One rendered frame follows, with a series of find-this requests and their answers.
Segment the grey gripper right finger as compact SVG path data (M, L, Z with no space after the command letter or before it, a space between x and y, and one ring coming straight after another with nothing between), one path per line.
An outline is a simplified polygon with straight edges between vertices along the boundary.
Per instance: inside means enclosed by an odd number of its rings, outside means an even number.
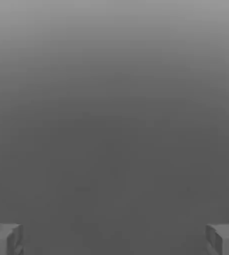
M207 255L229 255L229 224L207 224Z

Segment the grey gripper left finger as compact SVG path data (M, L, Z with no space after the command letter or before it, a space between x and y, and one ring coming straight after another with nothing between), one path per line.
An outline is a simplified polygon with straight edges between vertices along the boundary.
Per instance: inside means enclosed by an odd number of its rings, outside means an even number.
M0 223L0 255L24 255L23 225Z

